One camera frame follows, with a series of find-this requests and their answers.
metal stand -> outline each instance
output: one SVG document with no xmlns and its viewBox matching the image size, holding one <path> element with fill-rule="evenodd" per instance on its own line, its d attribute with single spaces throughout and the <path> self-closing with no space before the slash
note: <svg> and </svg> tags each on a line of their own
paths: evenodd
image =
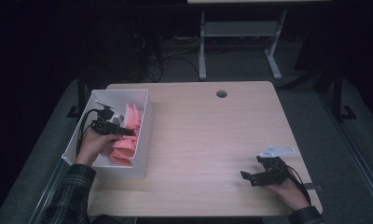
<svg viewBox="0 0 373 224">
<path fill-rule="evenodd" d="M 200 22 L 199 79 L 207 78 L 204 56 L 204 38 L 206 36 L 272 36 L 273 40 L 265 55 L 275 79 L 281 79 L 279 68 L 274 60 L 274 51 L 279 42 L 287 10 L 283 10 L 278 21 L 205 21 L 204 11 Z"/>
<path fill-rule="evenodd" d="M 352 109 L 348 105 L 343 106 L 347 114 L 341 113 L 341 72 L 341 69 L 339 67 L 336 67 L 333 80 L 334 89 L 332 98 L 332 112 L 334 113 L 335 117 L 339 122 L 343 122 L 344 119 L 357 119 L 355 114 L 352 112 Z"/>
<path fill-rule="evenodd" d="M 85 82 L 83 77 L 83 71 L 79 72 L 76 81 L 78 86 L 78 106 L 72 106 L 67 114 L 67 118 L 80 119 L 84 112 L 86 99 L 85 99 Z"/>
</svg>

white plastic bin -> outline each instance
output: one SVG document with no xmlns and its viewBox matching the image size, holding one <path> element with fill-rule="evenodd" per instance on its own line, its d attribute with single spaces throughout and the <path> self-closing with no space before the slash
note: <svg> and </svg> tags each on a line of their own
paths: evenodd
<svg viewBox="0 0 373 224">
<path fill-rule="evenodd" d="M 143 179 L 145 177 L 146 164 L 148 160 L 148 151 L 151 142 L 151 132 L 154 123 L 154 113 L 149 99 L 148 90 L 94 90 L 91 92 L 90 99 L 85 107 L 84 113 L 91 109 L 103 109 L 104 107 L 97 102 L 110 105 L 114 111 L 113 118 L 119 115 L 125 116 L 126 104 L 131 103 L 143 110 L 142 124 L 137 141 L 134 157 L 131 158 L 131 167 L 119 165 L 109 159 L 108 156 L 99 154 L 92 168 L 97 172 L 97 178 L 130 178 Z M 97 119 L 97 114 L 91 112 L 85 123 L 85 128 L 91 124 L 91 121 Z M 76 126 L 73 137 L 62 154 L 62 158 L 70 165 L 76 161 L 76 141 L 81 120 Z"/>
</svg>

hole in table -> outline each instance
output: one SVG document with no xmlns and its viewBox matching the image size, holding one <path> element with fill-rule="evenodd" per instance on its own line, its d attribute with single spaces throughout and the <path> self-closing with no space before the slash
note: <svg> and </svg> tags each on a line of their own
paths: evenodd
<svg viewBox="0 0 373 224">
<path fill-rule="evenodd" d="M 218 92 L 216 93 L 216 96 L 218 96 L 219 98 L 225 98 L 225 97 L 228 96 L 228 93 L 225 92 L 225 91 L 218 91 Z"/>
</svg>

person's left hand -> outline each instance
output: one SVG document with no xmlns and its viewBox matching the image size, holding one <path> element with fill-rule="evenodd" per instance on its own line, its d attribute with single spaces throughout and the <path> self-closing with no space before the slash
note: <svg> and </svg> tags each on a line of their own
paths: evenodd
<svg viewBox="0 0 373 224">
<path fill-rule="evenodd" d="M 113 141 L 118 140 L 120 134 L 99 135 L 92 129 L 88 129 L 81 143 L 81 149 L 76 157 L 76 164 L 91 166 L 96 161 L 97 155 L 103 150 L 110 148 Z"/>
</svg>

white tag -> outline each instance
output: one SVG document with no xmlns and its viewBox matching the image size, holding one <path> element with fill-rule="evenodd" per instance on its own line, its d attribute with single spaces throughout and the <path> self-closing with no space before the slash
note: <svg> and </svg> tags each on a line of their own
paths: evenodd
<svg viewBox="0 0 373 224">
<path fill-rule="evenodd" d="M 266 151 L 262 152 L 260 155 L 261 158 L 274 158 L 279 157 L 286 154 L 291 154 L 296 152 L 294 148 L 290 147 L 273 147 L 269 146 Z"/>
</svg>

